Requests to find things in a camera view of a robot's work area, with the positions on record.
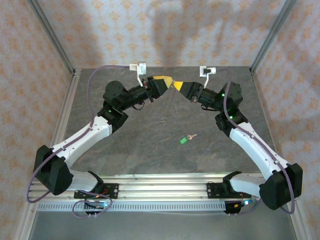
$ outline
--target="aluminum frame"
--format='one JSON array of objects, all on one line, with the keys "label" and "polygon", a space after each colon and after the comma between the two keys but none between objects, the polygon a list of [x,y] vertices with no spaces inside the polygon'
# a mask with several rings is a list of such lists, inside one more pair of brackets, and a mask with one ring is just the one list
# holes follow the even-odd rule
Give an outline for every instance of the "aluminum frame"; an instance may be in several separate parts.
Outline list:
[{"label": "aluminum frame", "polygon": [[69,60],[64,48],[62,47],[56,33],[54,32],[53,28],[51,27],[50,22],[48,21],[46,14],[42,10],[40,4],[38,3],[37,0],[27,0],[27,2],[29,3],[35,16],[38,18],[39,22],[41,23],[43,30],[47,34],[47,36],[50,39],[55,50],[59,54],[64,66],[69,71],[69,73],[72,74],[75,69],[72,66],[72,63],[70,62],[70,60]]},{"label": "aluminum frame", "polygon": [[[119,184],[116,202],[152,202],[152,201],[204,201],[208,199],[207,183],[221,183],[229,173],[180,173],[180,174],[135,174],[102,177],[105,183]],[[260,173],[248,173],[262,177]],[[39,181],[30,188],[30,197],[38,198],[48,190]],[[49,194],[46,201],[74,201],[74,191],[65,191],[58,196]],[[217,201],[237,200],[220,198]]]},{"label": "aluminum frame", "polygon": [[[72,212],[74,207],[75,212],[96,212],[99,211],[95,207],[90,207],[84,204],[76,204],[75,201],[42,201],[39,203],[37,212]],[[107,206],[108,202],[98,203],[99,206]],[[114,201],[108,212],[210,212],[214,214],[219,211],[223,213],[226,210],[224,201]]]},{"label": "aluminum frame", "polygon": [[[75,70],[74,74],[70,75],[68,89],[64,96],[63,105],[61,107],[59,118],[56,123],[51,146],[60,143],[64,137],[67,128],[67,123],[71,111],[71,107],[75,98],[78,82],[80,79],[81,69]],[[29,238],[33,222],[36,217],[36,212],[39,203],[24,203],[23,211],[21,213],[20,221],[15,231],[14,240],[27,240]]]}]

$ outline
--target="metal bracket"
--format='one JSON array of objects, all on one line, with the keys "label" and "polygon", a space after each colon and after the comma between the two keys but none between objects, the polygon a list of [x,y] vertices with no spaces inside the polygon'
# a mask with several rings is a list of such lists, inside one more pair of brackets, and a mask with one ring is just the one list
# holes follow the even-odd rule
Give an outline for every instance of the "metal bracket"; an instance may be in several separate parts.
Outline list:
[{"label": "metal bracket", "polygon": [[251,195],[242,192],[231,192],[225,189],[223,182],[208,182],[206,184],[208,199],[250,199]]},{"label": "metal bracket", "polygon": [[145,61],[139,61],[138,64],[130,64],[129,65],[130,71],[136,71],[136,78],[138,79],[138,82],[141,87],[143,87],[143,83],[140,79],[140,76],[146,76],[147,75],[147,64]]},{"label": "metal bracket", "polygon": [[209,75],[216,74],[217,69],[215,67],[200,66],[199,71],[200,71],[200,74],[199,74],[200,78],[206,78],[206,81],[203,87],[203,89],[205,89],[209,82]]},{"label": "metal bracket", "polygon": [[[102,193],[103,195],[108,196],[111,199],[117,199],[119,192],[119,184],[118,183],[104,183],[102,185]],[[74,199],[103,199],[102,197],[96,197],[93,195],[86,194],[81,191],[75,191],[73,195]]]}]

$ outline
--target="key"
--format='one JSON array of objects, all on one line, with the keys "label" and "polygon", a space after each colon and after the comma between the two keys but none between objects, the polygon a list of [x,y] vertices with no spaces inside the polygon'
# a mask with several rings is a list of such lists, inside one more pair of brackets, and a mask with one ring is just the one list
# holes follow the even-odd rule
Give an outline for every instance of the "key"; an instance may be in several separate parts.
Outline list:
[{"label": "key", "polygon": [[194,135],[188,135],[188,139],[191,140],[193,137],[197,136],[197,134],[194,134]]},{"label": "key", "polygon": [[180,144],[185,144],[188,141],[187,137],[181,139]]}]

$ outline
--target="wall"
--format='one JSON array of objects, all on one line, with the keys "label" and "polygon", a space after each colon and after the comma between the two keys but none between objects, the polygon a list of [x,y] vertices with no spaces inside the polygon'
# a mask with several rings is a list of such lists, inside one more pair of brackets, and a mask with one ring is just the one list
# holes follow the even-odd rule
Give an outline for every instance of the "wall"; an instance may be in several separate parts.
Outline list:
[{"label": "wall", "polygon": [[39,0],[76,68],[250,66],[285,0]]},{"label": "wall", "polygon": [[257,71],[256,85],[277,150],[303,168],[307,220],[320,236],[320,4],[295,4]]},{"label": "wall", "polygon": [[35,154],[49,145],[70,79],[27,1],[0,8],[0,239],[13,239]]}]

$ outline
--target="yellow object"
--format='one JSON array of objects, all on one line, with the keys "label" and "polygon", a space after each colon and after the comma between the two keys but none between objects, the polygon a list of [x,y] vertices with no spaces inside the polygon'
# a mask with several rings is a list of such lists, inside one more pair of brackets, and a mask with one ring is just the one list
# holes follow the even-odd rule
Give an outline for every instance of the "yellow object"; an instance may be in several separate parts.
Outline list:
[{"label": "yellow object", "polygon": [[181,87],[182,87],[182,84],[184,84],[183,81],[175,81],[175,82],[173,83],[173,86],[180,92],[180,89],[181,89]]},{"label": "yellow object", "polygon": [[173,79],[170,76],[153,76],[153,79],[163,79],[167,88],[169,88],[173,82]]}]

